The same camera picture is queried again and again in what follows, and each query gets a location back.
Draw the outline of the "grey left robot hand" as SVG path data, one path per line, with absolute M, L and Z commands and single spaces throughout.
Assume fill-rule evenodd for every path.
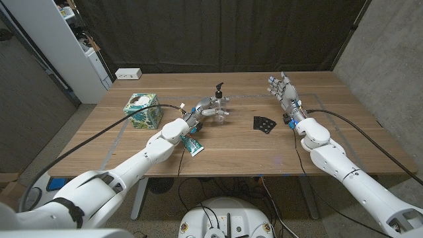
M 195 107 L 189 110 L 183 117 L 190 129 L 195 128 L 205 117 L 212 117 L 217 124 L 223 124 L 229 112 L 227 111 L 227 103 L 229 97 L 204 98 L 197 103 Z

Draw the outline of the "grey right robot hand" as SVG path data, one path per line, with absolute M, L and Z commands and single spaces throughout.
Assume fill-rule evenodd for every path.
M 269 87 L 267 90 L 280 102 L 282 109 L 286 113 L 285 120 L 289 118 L 296 125 L 307 118 L 301 107 L 301 100 L 296 88 L 283 71 L 281 72 L 281 79 L 270 76 L 268 83 Z

